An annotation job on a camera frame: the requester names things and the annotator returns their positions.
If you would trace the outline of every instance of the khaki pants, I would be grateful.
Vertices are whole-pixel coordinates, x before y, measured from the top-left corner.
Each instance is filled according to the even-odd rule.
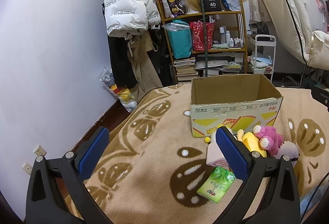
[[[128,59],[133,68],[133,72],[137,79],[137,85],[130,89],[137,101],[154,88],[161,88],[162,83],[159,79],[154,66],[146,53],[146,47],[152,45],[152,41],[148,32],[136,37],[137,40],[130,44],[131,53],[128,49]]]

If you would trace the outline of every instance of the beige blanket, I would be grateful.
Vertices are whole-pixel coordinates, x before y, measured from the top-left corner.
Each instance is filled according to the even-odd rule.
[[[192,137],[190,86],[151,91],[111,132],[113,140],[85,185],[115,224],[210,224],[241,185],[235,180],[218,204],[196,194],[213,168],[205,165],[207,144]],[[279,91],[284,99],[275,126],[299,145],[296,171],[300,193],[305,194],[329,171],[329,113],[312,99],[309,90]],[[255,212],[265,184],[266,179],[246,217]],[[66,202],[71,212],[80,216],[70,197]]]

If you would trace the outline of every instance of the wall socket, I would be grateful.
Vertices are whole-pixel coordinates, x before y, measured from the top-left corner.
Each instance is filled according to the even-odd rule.
[[[29,164],[29,163],[27,163],[27,162],[25,162],[25,164],[23,165],[23,170],[28,174],[28,175],[31,175],[31,173],[32,173],[32,166]]]
[[[39,155],[45,156],[47,154],[47,152],[40,145],[38,145],[38,147],[34,150],[34,153],[37,156],[39,156]]]

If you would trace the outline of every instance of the white cart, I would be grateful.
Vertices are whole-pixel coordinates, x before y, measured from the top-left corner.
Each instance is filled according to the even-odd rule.
[[[268,42],[268,41],[258,41],[258,39],[260,37],[269,37],[269,38],[273,38],[274,42]],[[248,41],[251,42],[251,44],[254,45],[255,47],[255,62],[257,61],[257,47],[256,46],[265,46],[265,47],[274,47],[274,55],[273,55],[273,63],[272,63],[272,71],[267,71],[267,70],[258,70],[258,69],[254,69],[253,66],[251,65],[251,63],[249,63],[249,67],[251,69],[251,71],[254,74],[264,74],[264,75],[271,75],[271,82],[273,79],[273,73],[274,73],[274,61],[275,61],[275,49],[276,49],[276,38],[275,36],[270,36],[270,35],[257,35],[255,37],[256,40],[254,40],[252,37],[248,36]]]

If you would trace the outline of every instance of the tissue packet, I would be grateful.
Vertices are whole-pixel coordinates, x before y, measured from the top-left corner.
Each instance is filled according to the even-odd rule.
[[[206,182],[197,190],[197,194],[218,203],[234,180],[235,176],[231,171],[217,166]]]

